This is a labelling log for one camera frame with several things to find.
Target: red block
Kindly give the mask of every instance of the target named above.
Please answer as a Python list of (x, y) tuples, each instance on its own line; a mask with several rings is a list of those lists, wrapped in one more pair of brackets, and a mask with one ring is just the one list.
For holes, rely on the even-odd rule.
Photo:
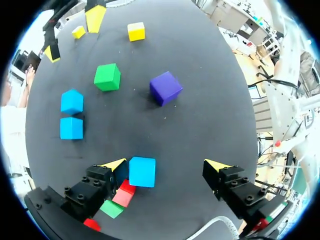
[(130, 193), (130, 194), (135, 194), (136, 191), (136, 186), (132, 186), (129, 184), (129, 180), (125, 179), (123, 181), (123, 183), (120, 186), (120, 189), (125, 190), (126, 192)]
[(98, 231), (98, 232), (100, 232), (100, 230), (101, 230), (101, 227), (99, 226), (99, 224), (98, 224), (95, 220), (93, 220), (93, 219), (87, 218), (87, 219), (84, 221), (83, 224), (86, 225), (87, 227), (93, 229), (93, 230)]
[(133, 196), (133, 194), (119, 188), (112, 201), (126, 208), (128, 207)]

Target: round table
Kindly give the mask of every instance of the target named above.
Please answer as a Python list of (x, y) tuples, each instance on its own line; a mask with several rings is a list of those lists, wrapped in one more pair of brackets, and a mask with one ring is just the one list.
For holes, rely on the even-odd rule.
[[(144, 22), (146, 38), (129, 42), (127, 25)], [(257, 144), (254, 111), (244, 75), (218, 28), (188, 0), (137, 0), (107, 9), (99, 34), (75, 40), (85, 15), (58, 35), (61, 59), (45, 56), (36, 72), (26, 116), (26, 147), (37, 187), (62, 196), (92, 164), (132, 156), (156, 159), (154, 188), (138, 187), (121, 215), (98, 211), (101, 232), (124, 239), (186, 239), (216, 216), (237, 220), (217, 201), (202, 177), (210, 159), (246, 169), (253, 180)], [(116, 63), (120, 89), (101, 92), (94, 84), (99, 65)], [(149, 82), (170, 71), (183, 91), (159, 107)], [(61, 140), (61, 95), (84, 95), (84, 139)], [(230, 239), (215, 223), (197, 240)]]

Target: person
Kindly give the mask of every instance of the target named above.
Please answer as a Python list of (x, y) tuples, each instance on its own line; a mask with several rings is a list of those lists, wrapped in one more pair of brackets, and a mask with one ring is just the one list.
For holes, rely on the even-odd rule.
[(25, 75), (26, 87), (17, 107), (7, 105), (11, 97), (11, 86), (8, 79), (4, 83), (0, 108), (1, 143), (10, 162), (25, 167), (32, 178), (26, 149), (28, 97), (35, 78), (35, 70), (31, 65)]

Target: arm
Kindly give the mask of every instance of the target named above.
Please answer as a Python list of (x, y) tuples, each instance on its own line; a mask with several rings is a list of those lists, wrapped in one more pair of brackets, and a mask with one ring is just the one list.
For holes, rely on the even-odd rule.
[(31, 65), (28, 67), (28, 70), (25, 71), (25, 76), (26, 87), (23, 91), (23, 95), (18, 105), (18, 108), (26, 108), (28, 104), (29, 92), (35, 78), (35, 70)]

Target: hand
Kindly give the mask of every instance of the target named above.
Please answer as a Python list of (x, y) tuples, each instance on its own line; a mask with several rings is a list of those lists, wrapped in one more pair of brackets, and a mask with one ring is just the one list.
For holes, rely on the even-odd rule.
[(34, 78), (35, 78), (35, 70), (34, 67), (30, 66), (28, 67), (27, 70), (25, 70), (25, 80), (26, 80), (26, 84), (28, 85), (28, 88), (30, 90), (32, 83), (34, 82)]

